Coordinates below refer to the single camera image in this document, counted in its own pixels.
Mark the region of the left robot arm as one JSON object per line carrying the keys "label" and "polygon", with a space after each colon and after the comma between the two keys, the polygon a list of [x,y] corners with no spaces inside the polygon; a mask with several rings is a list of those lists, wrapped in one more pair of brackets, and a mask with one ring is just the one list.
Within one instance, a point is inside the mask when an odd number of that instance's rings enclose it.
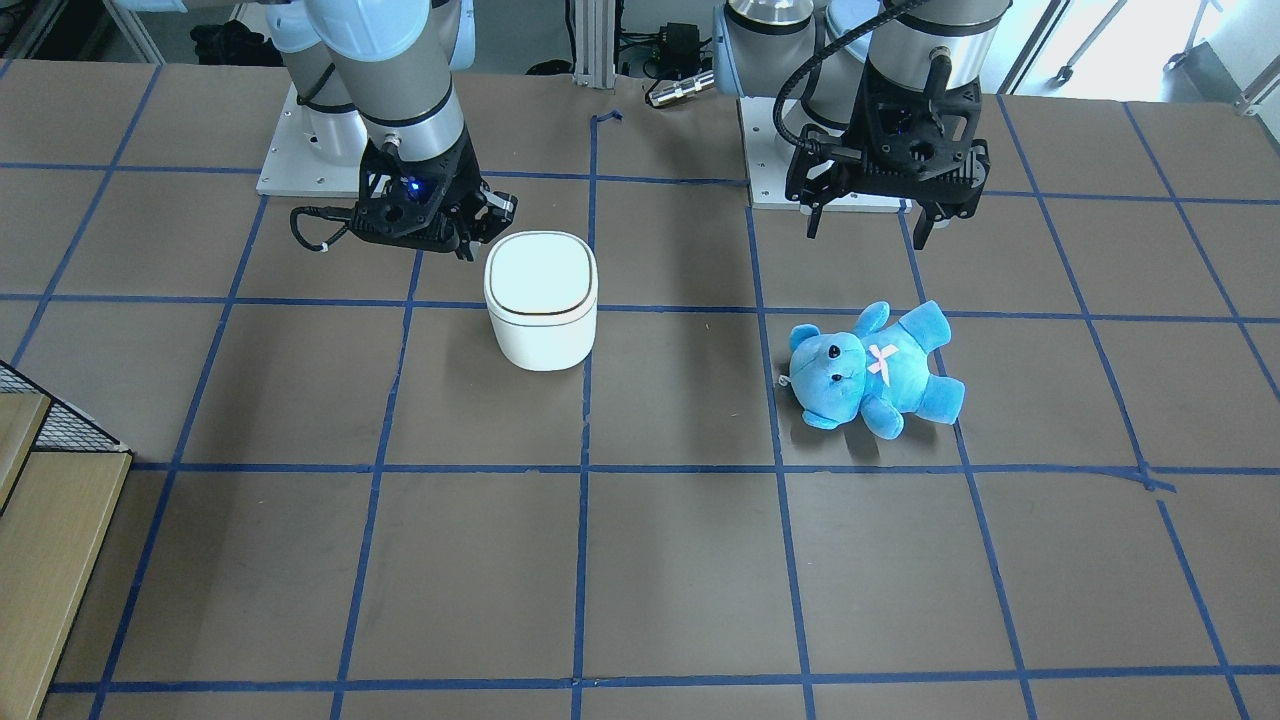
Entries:
{"label": "left robot arm", "polygon": [[787,163],[782,200],[817,234],[847,196],[920,210],[914,249],[977,211],[991,170],[977,138],[980,70],[1007,1],[722,1],[712,70],[730,96],[764,99]]}

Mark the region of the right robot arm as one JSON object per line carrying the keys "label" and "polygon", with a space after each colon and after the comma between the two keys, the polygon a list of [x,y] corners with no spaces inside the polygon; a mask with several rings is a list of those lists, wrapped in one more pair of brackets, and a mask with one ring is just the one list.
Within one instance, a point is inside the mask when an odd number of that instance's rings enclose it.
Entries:
{"label": "right robot arm", "polygon": [[352,208],[302,206],[364,242],[474,260],[513,222],[517,199],[481,176],[451,63],[461,1],[268,1],[268,32],[316,152],[358,163]]}

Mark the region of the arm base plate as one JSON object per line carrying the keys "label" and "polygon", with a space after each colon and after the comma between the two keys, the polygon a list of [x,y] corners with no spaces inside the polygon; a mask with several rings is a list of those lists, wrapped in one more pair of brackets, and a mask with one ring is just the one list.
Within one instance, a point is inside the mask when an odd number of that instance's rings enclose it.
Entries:
{"label": "arm base plate", "polygon": [[[786,143],[774,128],[773,102],[772,97],[739,100],[751,205],[760,210],[804,213],[796,201],[786,197],[785,183],[794,146]],[[911,209],[910,200],[870,193],[851,193],[824,205],[826,211],[841,213],[902,213]]]}
{"label": "arm base plate", "polygon": [[256,190],[262,196],[356,199],[358,167],[369,135],[356,111],[323,113],[285,95],[262,161]]}

